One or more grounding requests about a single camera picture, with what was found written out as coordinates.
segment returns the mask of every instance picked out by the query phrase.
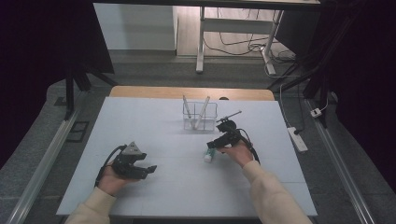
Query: plug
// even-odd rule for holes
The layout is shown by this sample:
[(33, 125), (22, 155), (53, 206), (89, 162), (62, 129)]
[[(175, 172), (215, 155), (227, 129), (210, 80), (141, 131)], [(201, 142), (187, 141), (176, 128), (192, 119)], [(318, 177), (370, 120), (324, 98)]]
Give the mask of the plug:
[(311, 110), (311, 115), (314, 118), (317, 118), (321, 115), (321, 111), (319, 110), (319, 108), (313, 109)]

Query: sleeve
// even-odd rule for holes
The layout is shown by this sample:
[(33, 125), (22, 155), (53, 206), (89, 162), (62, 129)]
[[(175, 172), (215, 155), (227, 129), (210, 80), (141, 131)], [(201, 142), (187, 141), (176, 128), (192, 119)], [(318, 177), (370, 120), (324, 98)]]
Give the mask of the sleeve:
[(277, 177), (264, 171), (258, 162), (247, 163), (243, 173), (250, 182), (250, 197), (262, 223), (312, 223)]
[(65, 223), (108, 224), (110, 223), (108, 214), (115, 201), (115, 197), (95, 188), (90, 197), (84, 203), (78, 205)]

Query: transparent plastic box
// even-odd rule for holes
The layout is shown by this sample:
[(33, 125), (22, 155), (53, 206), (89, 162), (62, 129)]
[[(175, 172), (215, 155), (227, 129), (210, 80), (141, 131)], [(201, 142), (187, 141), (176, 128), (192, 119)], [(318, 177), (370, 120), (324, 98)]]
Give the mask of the transparent plastic box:
[(213, 131), (216, 127), (216, 118), (218, 117), (218, 105), (216, 103), (208, 103), (206, 110), (202, 115), (201, 121), (198, 127), (195, 129), (195, 124), (199, 119), (204, 103), (200, 102), (187, 102), (190, 110), (189, 113), (186, 109), (185, 103), (183, 103), (183, 120), (185, 130), (201, 130), (201, 131)]

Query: white power strip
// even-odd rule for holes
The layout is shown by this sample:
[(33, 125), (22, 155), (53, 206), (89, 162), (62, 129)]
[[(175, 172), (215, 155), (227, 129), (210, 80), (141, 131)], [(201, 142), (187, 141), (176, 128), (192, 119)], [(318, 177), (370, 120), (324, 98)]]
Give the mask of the white power strip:
[(299, 134), (295, 134), (294, 131), (296, 131), (296, 128), (294, 127), (290, 127), (288, 128), (291, 140), (293, 141), (293, 144), (297, 147), (297, 150), (299, 152), (305, 152), (308, 150), (308, 148), (306, 147), (303, 138), (301, 138), (301, 136)]

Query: person's left hand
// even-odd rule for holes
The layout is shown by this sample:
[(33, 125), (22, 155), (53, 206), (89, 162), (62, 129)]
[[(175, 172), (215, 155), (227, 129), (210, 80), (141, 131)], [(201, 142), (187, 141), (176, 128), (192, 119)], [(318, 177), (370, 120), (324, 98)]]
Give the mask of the person's left hand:
[(109, 163), (103, 171), (102, 178), (98, 185), (98, 188), (105, 193), (114, 196), (126, 184), (139, 181), (136, 179), (123, 178), (122, 176), (117, 175), (111, 167), (111, 163)]

